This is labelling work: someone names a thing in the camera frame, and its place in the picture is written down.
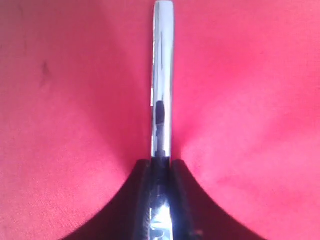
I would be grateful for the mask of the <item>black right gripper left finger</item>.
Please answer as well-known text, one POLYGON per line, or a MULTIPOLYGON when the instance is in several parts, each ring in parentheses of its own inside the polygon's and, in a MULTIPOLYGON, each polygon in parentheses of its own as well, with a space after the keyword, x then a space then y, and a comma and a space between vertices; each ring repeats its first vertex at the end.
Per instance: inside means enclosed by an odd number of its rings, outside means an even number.
POLYGON ((147 240, 150 161, 140 159, 111 201, 65 240, 147 240))

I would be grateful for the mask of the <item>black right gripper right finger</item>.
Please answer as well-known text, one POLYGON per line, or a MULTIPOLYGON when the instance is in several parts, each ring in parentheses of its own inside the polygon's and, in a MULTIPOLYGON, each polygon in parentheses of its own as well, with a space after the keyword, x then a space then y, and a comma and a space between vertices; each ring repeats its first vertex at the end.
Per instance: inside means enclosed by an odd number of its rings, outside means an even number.
POLYGON ((259 240, 260 236, 239 223, 197 183, 182 160, 170 168, 171 216, 175 240, 259 240))

